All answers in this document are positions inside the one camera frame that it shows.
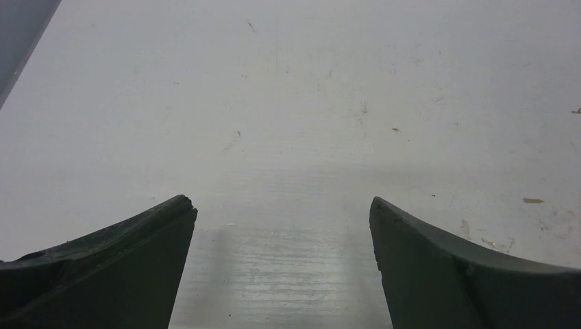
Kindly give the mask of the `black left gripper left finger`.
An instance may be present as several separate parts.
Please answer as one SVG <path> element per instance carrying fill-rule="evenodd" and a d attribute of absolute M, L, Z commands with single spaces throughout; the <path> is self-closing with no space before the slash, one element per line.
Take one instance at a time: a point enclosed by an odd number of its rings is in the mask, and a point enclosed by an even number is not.
<path fill-rule="evenodd" d="M 1 263 L 2 328 L 167 328 L 197 210 L 178 195 Z"/>

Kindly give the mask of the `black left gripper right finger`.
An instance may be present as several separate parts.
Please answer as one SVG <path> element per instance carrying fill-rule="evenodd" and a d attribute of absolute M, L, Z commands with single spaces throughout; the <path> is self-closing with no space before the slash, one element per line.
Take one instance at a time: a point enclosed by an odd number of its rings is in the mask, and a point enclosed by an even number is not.
<path fill-rule="evenodd" d="M 472 243 L 375 197 L 369 225 L 394 328 L 579 328 L 580 270 Z"/>

